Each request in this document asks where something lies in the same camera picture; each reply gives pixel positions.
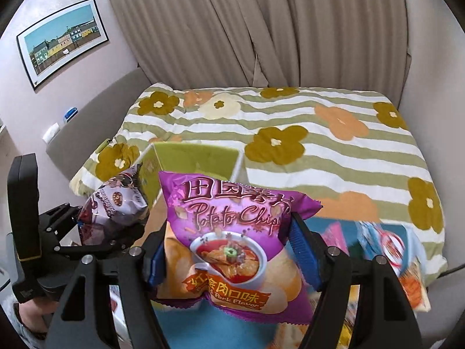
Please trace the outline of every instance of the white wall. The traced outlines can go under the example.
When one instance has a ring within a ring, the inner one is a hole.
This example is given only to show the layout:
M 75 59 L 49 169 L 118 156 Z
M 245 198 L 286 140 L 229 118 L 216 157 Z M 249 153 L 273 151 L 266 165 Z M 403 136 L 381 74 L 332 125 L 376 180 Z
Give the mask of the white wall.
M 40 212 L 64 202 L 82 203 L 45 153 L 42 136 L 62 122 L 71 107 L 90 99 L 137 67 L 109 0 L 96 0 L 109 42 L 90 50 L 51 76 L 34 92 L 24 70 L 16 36 L 49 14 L 82 0 L 25 0 L 0 38 L 0 116 L 9 137 L 0 142 L 0 242 L 9 230 L 6 174 L 14 156 L 35 152 L 39 166 Z M 0 259 L 4 257 L 0 244 Z
M 412 65 L 400 112 L 422 150 L 446 219 L 449 267 L 465 262 L 465 33 L 443 0 L 406 0 Z M 429 288 L 419 315 L 426 337 L 444 337 L 465 309 L 465 270 Z

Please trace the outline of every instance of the picture frame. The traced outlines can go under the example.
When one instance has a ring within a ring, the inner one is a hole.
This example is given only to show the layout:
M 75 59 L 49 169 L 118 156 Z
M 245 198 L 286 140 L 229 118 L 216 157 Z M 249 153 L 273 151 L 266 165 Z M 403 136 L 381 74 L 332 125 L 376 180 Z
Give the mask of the picture frame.
M 95 0 L 83 0 L 36 22 L 16 41 L 35 90 L 66 64 L 107 42 L 108 36 Z

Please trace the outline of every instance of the human hand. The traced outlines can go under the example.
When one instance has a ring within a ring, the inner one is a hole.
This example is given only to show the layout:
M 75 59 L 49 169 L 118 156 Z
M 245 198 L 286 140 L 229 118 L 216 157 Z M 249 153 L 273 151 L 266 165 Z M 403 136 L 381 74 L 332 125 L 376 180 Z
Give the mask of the human hand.
M 52 314 L 58 307 L 55 302 L 47 297 L 37 297 L 19 305 L 19 315 L 23 325 L 34 333 L 46 333 L 47 326 L 43 315 Z

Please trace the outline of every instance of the red soup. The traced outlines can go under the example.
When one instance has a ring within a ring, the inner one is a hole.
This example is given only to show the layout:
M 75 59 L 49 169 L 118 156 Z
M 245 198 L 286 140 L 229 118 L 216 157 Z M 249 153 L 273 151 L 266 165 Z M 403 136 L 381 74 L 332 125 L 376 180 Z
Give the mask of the red soup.
M 248 281 L 259 270 L 258 256 L 244 242 L 207 241 L 197 248 L 197 254 L 231 283 Z

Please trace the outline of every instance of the silver bolt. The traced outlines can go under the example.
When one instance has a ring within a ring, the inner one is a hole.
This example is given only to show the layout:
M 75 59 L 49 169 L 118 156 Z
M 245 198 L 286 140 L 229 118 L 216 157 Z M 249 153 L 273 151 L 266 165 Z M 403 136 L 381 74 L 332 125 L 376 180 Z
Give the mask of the silver bolt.
M 341 254 L 341 250 L 338 247 L 329 247 L 328 253 L 330 256 L 339 256 Z
M 84 257 L 81 258 L 81 262 L 83 264 L 90 264 L 92 261 L 94 261 L 94 256 L 91 254 L 86 254 Z
M 376 256 L 376 262 L 380 265 L 386 265 L 387 259 L 385 258 L 385 256 Z
M 129 255 L 136 257 L 139 256 L 139 254 L 142 253 L 142 248 L 141 247 L 132 247 L 129 249 Z

